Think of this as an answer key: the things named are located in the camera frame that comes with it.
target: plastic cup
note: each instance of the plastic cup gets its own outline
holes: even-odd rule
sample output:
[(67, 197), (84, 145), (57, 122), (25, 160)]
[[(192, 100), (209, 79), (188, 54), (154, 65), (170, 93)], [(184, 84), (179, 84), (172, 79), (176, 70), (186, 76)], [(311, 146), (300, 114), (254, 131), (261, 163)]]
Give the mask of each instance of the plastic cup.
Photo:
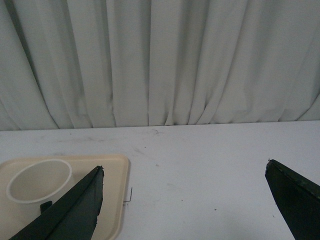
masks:
[(21, 220), (29, 224), (40, 216), (40, 205), (54, 204), (75, 185), (71, 165), (61, 159), (47, 159), (18, 172), (6, 188), (7, 197), (17, 204)]

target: table surface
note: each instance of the table surface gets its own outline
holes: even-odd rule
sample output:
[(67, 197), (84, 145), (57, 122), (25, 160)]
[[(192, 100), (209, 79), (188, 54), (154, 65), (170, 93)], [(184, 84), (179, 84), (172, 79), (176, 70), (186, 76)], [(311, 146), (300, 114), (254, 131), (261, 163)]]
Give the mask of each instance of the table surface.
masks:
[(320, 184), (320, 121), (0, 132), (18, 157), (126, 155), (117, 240), (294, 240), (265, 170), (275, 159)]

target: white curtain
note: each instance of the white curtain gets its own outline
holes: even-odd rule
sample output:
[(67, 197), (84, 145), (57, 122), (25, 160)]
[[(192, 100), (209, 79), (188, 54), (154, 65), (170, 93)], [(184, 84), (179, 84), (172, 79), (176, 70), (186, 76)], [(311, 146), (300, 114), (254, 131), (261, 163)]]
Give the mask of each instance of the white curtain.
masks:
[(0, 0), (0, 130), (320, 120), (319, 0)]

